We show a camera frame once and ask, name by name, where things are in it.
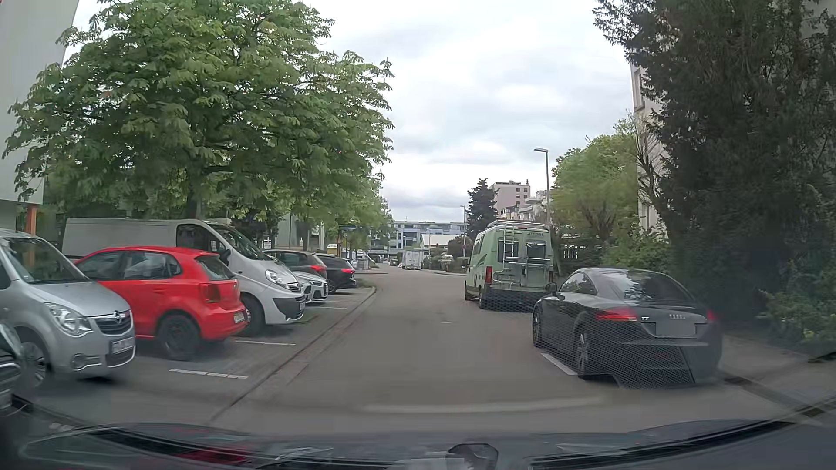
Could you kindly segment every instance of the white truck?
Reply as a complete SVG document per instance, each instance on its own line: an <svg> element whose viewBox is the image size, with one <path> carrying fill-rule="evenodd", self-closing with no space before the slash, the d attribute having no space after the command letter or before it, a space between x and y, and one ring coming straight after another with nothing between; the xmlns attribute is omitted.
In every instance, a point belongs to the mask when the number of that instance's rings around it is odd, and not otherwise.
<svg viewBox="0 0 836 470"><path fill-rule="evenodd" d="M421 252L410 250L404 252L404 262L401 267L403 269L421 269Z"/></svg>

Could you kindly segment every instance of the gray sports car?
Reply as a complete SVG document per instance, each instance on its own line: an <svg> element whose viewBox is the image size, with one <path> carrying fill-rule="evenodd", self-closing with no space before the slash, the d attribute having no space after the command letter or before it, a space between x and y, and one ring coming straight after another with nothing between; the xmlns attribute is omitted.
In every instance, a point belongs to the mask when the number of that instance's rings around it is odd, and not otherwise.
<svg viewBox="0 0 836 470"><path fill-rule="evenodd" d="M652 271L583 268L540 299L532 340L578 377L642 372L700 382L716 371L722 333L714 313L673 278Z"/></svg>

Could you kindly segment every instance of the license plate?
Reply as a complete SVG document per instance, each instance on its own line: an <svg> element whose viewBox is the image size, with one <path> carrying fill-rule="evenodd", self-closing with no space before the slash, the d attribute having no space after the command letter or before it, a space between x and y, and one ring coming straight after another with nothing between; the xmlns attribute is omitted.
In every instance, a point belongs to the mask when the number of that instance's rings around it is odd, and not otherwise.
<svg viewBox="0 0 836 470"><path fill-rule="evenodd" d="M136 340L133 337L113 341L112 343L110 343L110 353L119 354L120 352L125 352L130 348L134 347L135 344Z"/></svg>

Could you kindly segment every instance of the taillight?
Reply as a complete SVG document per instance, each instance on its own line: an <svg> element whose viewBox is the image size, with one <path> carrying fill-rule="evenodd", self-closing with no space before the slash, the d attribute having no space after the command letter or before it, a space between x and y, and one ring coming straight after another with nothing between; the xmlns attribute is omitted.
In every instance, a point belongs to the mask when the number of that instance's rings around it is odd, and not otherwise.
<svg viewBox="0 0 836 470"><path fill-rule="evenodd" d="M633 310L627 307L617 307L615 309L606 309L595 314L596 319L607 321L639 321Z"/></svg>
<svg viewBox="0 0 836 470"><path fill-rule="evenodd" d="M202 284L203 299L207 304L216 304L221 301L221 290L217 284Z"/></svg>

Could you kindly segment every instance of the green camper van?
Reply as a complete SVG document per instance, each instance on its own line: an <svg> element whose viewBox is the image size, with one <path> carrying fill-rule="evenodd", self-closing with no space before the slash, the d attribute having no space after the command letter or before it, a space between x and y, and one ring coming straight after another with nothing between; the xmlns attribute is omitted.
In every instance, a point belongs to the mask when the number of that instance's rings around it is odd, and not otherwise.
<svg viewBox="0 0 836 470"><path fill-rule="evenodd" d="M477 235L467 263L465 300L479 308L530 307L553 281L552 240L542 223L491 222Z"/></svg>

